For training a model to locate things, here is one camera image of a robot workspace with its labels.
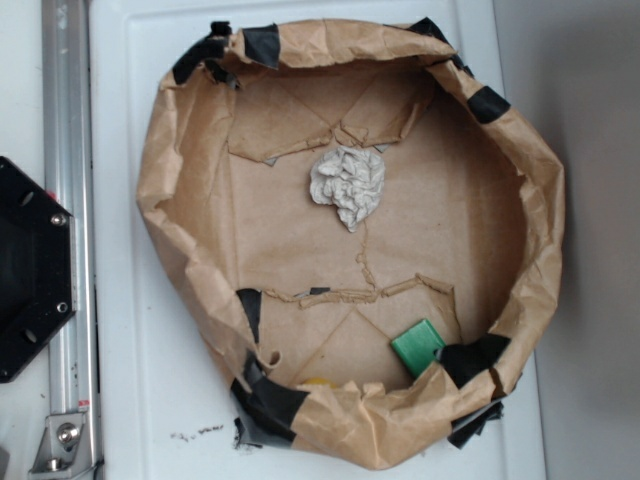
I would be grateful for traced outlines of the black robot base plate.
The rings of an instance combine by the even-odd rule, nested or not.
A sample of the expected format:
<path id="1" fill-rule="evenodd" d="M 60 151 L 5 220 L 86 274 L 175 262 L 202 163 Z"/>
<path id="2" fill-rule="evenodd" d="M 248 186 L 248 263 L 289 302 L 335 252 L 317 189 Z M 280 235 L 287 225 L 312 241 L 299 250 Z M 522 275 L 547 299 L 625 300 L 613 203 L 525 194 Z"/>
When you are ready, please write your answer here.
<path id="1" fill-rule="evenodd" d="M 73 315 L 72 219 L 1 159 L 1 382 L 14 381 Z"/>

